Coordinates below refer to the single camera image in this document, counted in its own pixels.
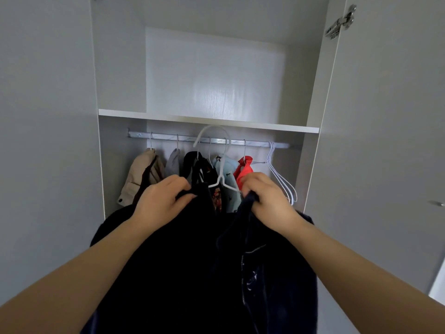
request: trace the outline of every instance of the person's left hand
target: person's left hand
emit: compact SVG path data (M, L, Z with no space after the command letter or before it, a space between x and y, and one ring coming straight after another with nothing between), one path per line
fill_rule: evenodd
M177 174L150 185L139 199L129 221L143 231L144 235L149 236L169 223L196 197L189 193L176 200L179 192L190 189L187 179Z

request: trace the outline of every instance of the cabinet ceiling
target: cabinet ceiling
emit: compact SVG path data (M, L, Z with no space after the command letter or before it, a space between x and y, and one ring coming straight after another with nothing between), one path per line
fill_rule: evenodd
M131 0L148 27L318 45L329 0Z

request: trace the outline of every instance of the forearm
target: forearm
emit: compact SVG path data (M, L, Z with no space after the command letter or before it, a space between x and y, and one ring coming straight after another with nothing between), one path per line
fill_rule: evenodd
M0 308L2 333L79 333L145 240L131 220Z
M445 307L300 216L284 236L362 334L444 332Z

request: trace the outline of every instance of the person's left arm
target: person's left arm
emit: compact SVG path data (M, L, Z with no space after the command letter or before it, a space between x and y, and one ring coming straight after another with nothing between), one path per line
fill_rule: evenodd
M193 199L175 200L188 189L177 175L149 186L130 219L0 307L0 333L79 333L133 252Z

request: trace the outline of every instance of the red garment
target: red garment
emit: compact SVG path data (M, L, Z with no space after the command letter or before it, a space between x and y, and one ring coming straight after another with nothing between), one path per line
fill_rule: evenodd
M245 156L241 158L238 163L238 168L233 173L233 176L236 179L236 184L238 185L238 189L242 189L242 183L241 178L244 177L246 174L253 172L253 169L251 168L251 163L253 161L253 158L250 156Z

